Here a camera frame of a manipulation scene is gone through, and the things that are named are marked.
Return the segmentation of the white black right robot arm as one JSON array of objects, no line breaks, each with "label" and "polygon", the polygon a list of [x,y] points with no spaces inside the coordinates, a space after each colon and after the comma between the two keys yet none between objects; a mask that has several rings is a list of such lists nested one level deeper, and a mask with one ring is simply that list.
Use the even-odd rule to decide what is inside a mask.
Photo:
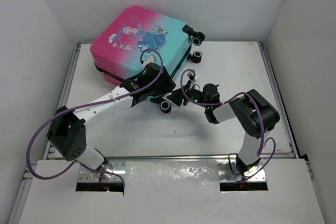
[{"label": "white black right robot arm", "polygon": [[257,90],[241,92],[227,102],[220,102],[217,85],[208,83],[202,91],[191,82],[174,90],[167,99],[177,106],[188,102],[203,106],[209,123],[218,124],[236,118],[245,131],[243,144],[236,155],[236,169],[244,175],[260,162],[265,135],[274,129],[280,115]]}]

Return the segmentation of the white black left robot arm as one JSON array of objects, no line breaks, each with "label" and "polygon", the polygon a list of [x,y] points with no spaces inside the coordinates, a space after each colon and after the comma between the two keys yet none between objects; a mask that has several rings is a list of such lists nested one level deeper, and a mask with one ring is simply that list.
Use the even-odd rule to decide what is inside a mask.
[{"label": "white black left robot arm", "polygon": [[94,172],[102,172],[107,168],[108,161],[97,149],[88,146],[86,135],[89,130],[115,113],[146,101],[148,97],[172,92],[175,86],[165,67],[149,63],[139,74],[125,79],[86,107],[69,109],[63,106],[58,109],[47,138],[65,160],[77,161]]}]

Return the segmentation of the pink and teal kids suitcase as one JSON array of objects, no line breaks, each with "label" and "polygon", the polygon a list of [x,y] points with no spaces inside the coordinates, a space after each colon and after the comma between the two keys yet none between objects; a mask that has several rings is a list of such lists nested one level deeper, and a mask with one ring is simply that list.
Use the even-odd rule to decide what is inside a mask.
[{"label": "pink and teal kids suitcase", "polygon": [[[156,64],[164,66],[173,80],[185,61],[200,62],[202,53],[190,51],[204,39],[202,32],[183,21],[130,6],[91,44],[90,52],[96,69],[115,86],[144,70],[142,63],[150,55],[156,56]],[[169,113],[171,104],[164,96],[147,100]]]}]

